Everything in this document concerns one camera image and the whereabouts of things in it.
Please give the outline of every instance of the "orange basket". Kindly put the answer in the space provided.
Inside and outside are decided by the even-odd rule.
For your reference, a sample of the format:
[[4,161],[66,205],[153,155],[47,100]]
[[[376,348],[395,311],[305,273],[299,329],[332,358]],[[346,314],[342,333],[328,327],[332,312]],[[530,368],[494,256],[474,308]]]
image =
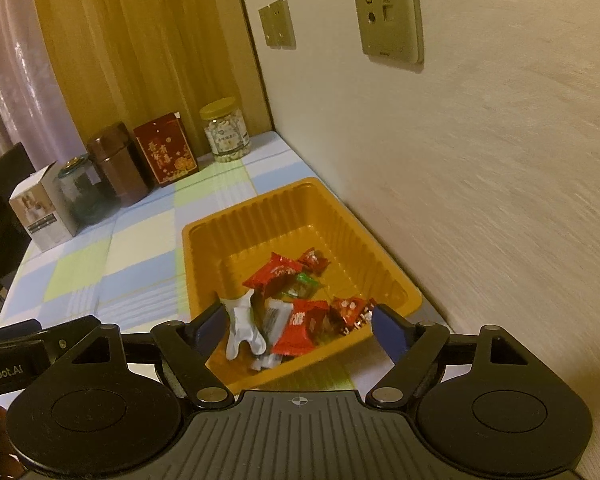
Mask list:
[[[315,247],[331,262],[318,277],[314,300],[374,298],[402,316],[422,304],[422,295],[355,216],[316,178],[257,196],[184,227],[182,231],[191,316],[220,298],[233,299],[247,288],[242,282],[266,263],[271,252],[298,258]],[[253,302],[256,321],[262,302]],[[308,354],[270,370],[250,369],[247,344],[233,361],[225,356],[227,337],[207,362],[235,394],[294,373],[342,352],[371,336],[369,325],[319,344]]]

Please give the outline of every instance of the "tablecloth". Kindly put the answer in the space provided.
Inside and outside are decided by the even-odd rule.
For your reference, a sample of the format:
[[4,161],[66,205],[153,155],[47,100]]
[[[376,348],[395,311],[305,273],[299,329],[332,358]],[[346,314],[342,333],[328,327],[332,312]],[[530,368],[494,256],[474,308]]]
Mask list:
[[[165,320],[189,321],[181,231],[224,208],[315,173],[275,132],[255,136],[253,151],[219,164],[209,156],[190,177],[84,229],[45,253],[31,244],[0,314],[0,326],[35,318],[43,327],[93,314],[123,332]],[[412,320],[442,318],[425,302]],[[271,388],[358,388],[392,366],[374,340],[269,384]],[[152,375],[146,368],[132,368]],[[13,396],[1,398],[3,405]]]

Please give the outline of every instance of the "metal screw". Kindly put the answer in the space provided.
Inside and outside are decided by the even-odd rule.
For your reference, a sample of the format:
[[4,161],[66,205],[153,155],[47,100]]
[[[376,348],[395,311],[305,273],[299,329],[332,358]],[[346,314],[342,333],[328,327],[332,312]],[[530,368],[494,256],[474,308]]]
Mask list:
[[208,388],[202,388],[199,390],[196,393],[196,396],[204,402],[222,402],[229,396],[229,394],[222,388],[210,386]]
[[398,388],[390,386],[378,388],[371,395],[378,402],[398,402],[403,397],[402,392]]

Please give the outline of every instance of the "brown thermos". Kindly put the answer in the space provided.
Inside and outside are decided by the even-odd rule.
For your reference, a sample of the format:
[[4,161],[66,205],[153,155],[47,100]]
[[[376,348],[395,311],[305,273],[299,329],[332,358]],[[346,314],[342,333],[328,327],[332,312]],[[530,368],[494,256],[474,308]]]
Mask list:
[[135,204],[149,194],[152,185],[142,176],[142,160],[123,123],[108,126],[91,137],[87,150],[109,179],[122,206]]

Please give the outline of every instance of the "yellow lid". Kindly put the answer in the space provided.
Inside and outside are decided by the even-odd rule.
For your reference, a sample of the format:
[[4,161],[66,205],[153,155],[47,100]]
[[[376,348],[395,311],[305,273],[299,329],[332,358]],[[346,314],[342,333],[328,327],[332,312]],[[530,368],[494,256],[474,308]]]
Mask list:
[[225,97],[224,99],[218,99],[213,101],[200,110],[200,117],[205,121],[211,121],[218,117],[224,117],[230,114],[238,107],[238,102],[235,97]]

